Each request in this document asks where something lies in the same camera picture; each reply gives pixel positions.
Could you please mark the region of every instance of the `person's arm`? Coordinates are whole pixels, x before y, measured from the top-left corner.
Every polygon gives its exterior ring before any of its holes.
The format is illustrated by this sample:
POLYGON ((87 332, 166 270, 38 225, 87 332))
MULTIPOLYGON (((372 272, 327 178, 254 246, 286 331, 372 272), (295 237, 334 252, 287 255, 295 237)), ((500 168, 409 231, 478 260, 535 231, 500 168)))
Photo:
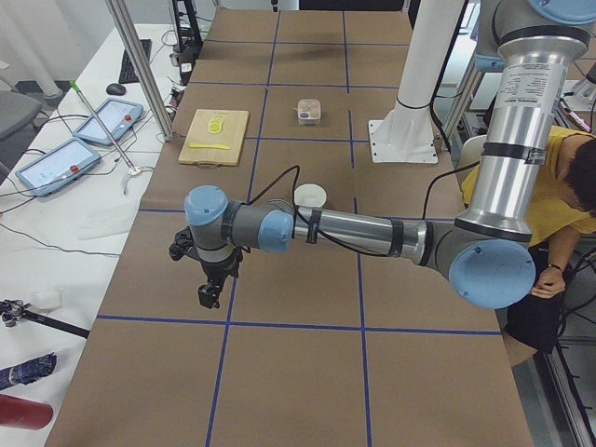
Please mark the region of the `person's arm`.
POLYGON ((531 294, 539 298, 552 298, 565 290, 562 271, 569 263, 569 259, 576 249, 581 233, 572 226, 565 226, 549 238, 549 264, 540 274, 531 294))

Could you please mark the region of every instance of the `white paper cup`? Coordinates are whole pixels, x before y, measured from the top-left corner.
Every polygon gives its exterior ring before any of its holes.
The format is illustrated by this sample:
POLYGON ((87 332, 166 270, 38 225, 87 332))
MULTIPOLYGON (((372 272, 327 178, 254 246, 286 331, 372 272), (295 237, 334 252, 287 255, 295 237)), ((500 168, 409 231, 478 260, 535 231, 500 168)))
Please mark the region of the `white paper cup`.
POLYGON ((317 184, 301 184, 294 192, 294 201, 301 207, 320 208, 326 200, 327 193, 317 184))

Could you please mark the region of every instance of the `brown paper tabletop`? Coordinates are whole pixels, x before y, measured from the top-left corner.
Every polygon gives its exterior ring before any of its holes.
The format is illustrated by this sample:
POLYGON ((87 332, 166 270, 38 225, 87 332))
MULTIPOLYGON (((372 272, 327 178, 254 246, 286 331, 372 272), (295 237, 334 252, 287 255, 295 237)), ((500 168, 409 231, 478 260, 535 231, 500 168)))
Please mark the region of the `brown paper tabletop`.
MULTIPOLYGON (((449 156, 375 165, 367 133, 410 37, 403 13, 217 12, 47 446, 532 445, 494 312, 439 274, 293 241, 246 255, 208 310, 200 264, 168 256, 192 188, 247 200, 294 164, 325 208, 419 219, 449 156), (321 101, 320 125, 298 124, 302 98, 321 101), (249 111, 237 167, 178 164, 197 108, 249 111)), ((427 215, 461 209, 442 179, 427 215)))

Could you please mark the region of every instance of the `blue joint cap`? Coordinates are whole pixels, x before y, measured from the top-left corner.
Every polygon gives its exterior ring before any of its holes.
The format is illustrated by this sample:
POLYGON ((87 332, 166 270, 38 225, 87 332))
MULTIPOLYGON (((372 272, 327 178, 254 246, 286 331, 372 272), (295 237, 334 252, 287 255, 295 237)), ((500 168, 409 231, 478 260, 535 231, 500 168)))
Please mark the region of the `blue joint cap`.
POLYGON ((186 221, 193 226, 210 224, 224 214, 226 208, 225 192, 217 186, 199 186, 184 198, 186 221))
POLYGON ((586 25, 596 20, 594 0, 528 0, 538 14, 562 25, 586 25))
POLYGON ((282 253, 288 249, 294 220, 287 212, 273 210, 261 221, 259 248, 263 251, 282 253))
POLYGON ((498 309, 517 303, 534 285, 528 250, 503 239, 484 240, 459 253, 449 269, 455 291, 474 305, 498 309))
POLYGON ((501 73, 505 68, 505 62, 498 56, 482 56, 477 54, 474 57, 476 70, 482 73, 501 73))

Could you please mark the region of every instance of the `tablet screen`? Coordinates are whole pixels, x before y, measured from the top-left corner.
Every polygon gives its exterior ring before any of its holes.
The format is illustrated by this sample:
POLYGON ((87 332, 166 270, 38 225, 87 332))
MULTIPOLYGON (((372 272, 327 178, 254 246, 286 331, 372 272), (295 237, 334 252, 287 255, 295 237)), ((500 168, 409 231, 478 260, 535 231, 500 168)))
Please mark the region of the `tablet screen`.
POLYGON ((65 144, 58 151, 44 156, 39 162, 23 170, 20 175, 26 179, 33 188, 44 186, 58 180, 68 172, 72 165, 78 165, 92 156, 89 150, 77 141, 65 144))
MULTIPOLYGON (((119 101, 108 101, 97 113, 103 124, 114 133, 116 128, 120 125, 126 115, 130 115, 135 108, 135 105, 126 104, 119 101)), ((91 119, 89 122, 77 131, 79 137, 89 137, 97 140, 107 138, 107 135, 101 128, 96 119, 91 119)))

